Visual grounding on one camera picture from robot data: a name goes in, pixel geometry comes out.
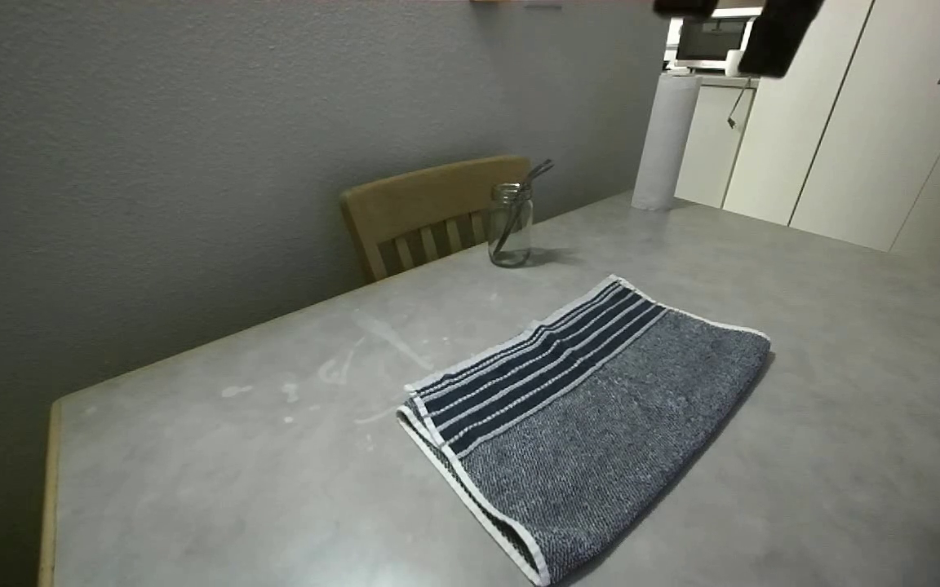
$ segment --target gray towel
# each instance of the gray towel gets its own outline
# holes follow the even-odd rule
[[[609,277],[523,340],[446,369],[403,431],[531,584],[596,566],[691,468],[770,358]]]

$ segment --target chair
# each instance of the chair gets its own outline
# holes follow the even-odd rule
[[[345,190],[342,212],[366,277],[380,280],[478,246],[494,186],[518,183],[526,172],[526,158],[483,158]]]

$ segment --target gray wall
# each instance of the gray wall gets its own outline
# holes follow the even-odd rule
[[[52,399],[358,284],[342,186],[553,158],[628,190],[646,0],[0,0],[0,584],[36,560]]]

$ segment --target concrete tabletop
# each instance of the concrete tabletop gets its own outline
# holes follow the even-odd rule
[[[473,249],[63,399],[46,584],[526,584],[390,412],[607,274],[763,330],[776,361],[582,584],[940,584],[940,272],[626,195],[536,246],[536,267]]]

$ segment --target chair backrest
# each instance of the chair backrest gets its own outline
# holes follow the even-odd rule
[[[495,183],[518,183],[526,172],[526,158],[483,158],[345,190],[342,212],[370,280],[483,241]]]

